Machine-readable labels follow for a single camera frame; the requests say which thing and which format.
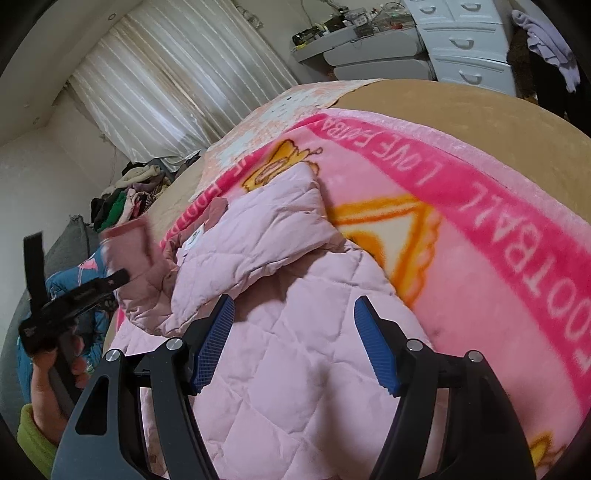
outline blue gripper pad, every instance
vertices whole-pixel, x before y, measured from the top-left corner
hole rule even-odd
[[[230,297],[227,297],[197,356],[197,370],[191,381],[197,393],[200,393],[203,387],[211,383],[233,323],[234,302]]]
[[[363,298],[357,299],[353,310],[355,326],[368,354],[378,383],[394,395],[400,387],[396,375],[396,358],[386,343],[382,332],[376,324],[372,312],[368,309]]]

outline clothing tag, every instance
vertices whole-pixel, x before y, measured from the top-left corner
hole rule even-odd
[[[187,241],[183,243],[183,246],[181,247],[183,249],[183,252],[191,250],[195,246],[197,240],[199,240],[203,235],[204,226],[205,223],[202,223],[201,226],[197,230],[195,230],[189,238],[187,238]]]

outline green sleeve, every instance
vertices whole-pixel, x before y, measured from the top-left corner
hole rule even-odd
[[[17,442],[33,465],[46,478],[50,478],[57,447],[47,440],[35,425],[33,406],[30,403],[21,410],[21,424],[18,426]]]

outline green clothing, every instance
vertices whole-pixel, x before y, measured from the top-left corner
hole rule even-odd
[[[33,465],[49,479],[57,447],[47,440],[35,425],[33,405],[30,403],[21,410],[21,424],[18,426],[17,442]]]
[[[115,203],[111,207],[111,210],[109,210],[107,218],[103,223],[100,224],[100,228],[97,230],[97,232],[100,233],[103,230],[108,229],[110,226],[113,226],[117,223],[117,220],[119,220],[119,217],[123,213],[123,207],[125,206],[126,199],[127,194],[125,193],[125,191],[121,192],[115,200]]]

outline purple clothing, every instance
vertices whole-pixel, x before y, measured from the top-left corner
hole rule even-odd
[[[550,65],[558,67],[566,82],[566,89],[573,93],[581,83],[579,67],[573,51],[556,27],[519,10],[513,10],[511,15],[515,25],[527,32],[528,48]]]

